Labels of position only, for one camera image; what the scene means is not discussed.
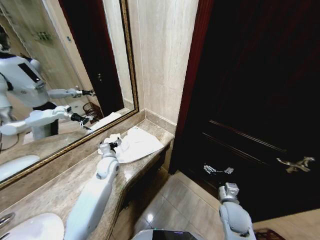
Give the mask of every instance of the folded towel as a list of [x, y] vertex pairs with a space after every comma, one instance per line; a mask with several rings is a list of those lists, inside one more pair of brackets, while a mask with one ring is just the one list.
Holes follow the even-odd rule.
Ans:
[[[112, 134], [106, 138], [104, 143], [111, 143], [117, 140], [120, 134]], [[152, 134], [134, 126], [128, 130], [127, 135], [122, 139], [120, 146], [116, 147], [115, 153], [119, 163], [131, 163], [149, 154], [152, 154], [164, 145]]]

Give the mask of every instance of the wicker basket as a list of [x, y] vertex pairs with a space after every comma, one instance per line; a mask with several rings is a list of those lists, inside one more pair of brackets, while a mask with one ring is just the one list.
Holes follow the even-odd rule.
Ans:
[[[85, 105], [83, 105], [83, 110], [85, 112], [85, 115], [92, 116], [97, 119], [103, 119], [104, 115], [102, 114], [101, 108], [97, 105], [95, 105], [93, 102], [88, 102]], [[90, 123], [93, 124], [97, 122], [96, 120], [91, 120]]]

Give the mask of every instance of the white towel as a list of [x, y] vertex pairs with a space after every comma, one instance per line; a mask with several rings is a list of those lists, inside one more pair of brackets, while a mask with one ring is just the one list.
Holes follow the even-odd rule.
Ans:
[[99, 129], [99, 128], [102, 128], [104, 127], [105, 125], [107, 125], [108, 123], [111, 123], [112, 121], [118, 119], [121, 117], [121, 114], [120, 113], [117, 113], [117, 112], [112, 112], [110, 113], [110, 115], [100, 119], [99, 121], [97, 121], [94, 125], [90, 126], [90, 130], [87, 130], [86, 131], [86, 134], [90, 134], [92, 133], [93, 131]]
[[[104, 140], [104, 143], [115, 141], [119, 134], [112, 134]], [[164, 145], [152, 134], [134, 126], [128, 130], [127, 135], [122, 139], [119, 147], [116, 147], [115, 153], [119, 163], [131, 163], [139, 160], [149, 154], [152, 154]]]

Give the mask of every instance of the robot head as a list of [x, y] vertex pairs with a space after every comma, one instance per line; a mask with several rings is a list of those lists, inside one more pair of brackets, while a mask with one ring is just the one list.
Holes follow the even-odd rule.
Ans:
[[10, 40], [5, 29], [0, 24], [0, 51], [8, 52], [10, 50]]

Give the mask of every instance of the mirror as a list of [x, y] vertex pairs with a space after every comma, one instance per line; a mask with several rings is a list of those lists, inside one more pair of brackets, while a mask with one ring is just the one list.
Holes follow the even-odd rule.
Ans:
[[123, 6], [0, 0], [0, 184], [138, 111]]

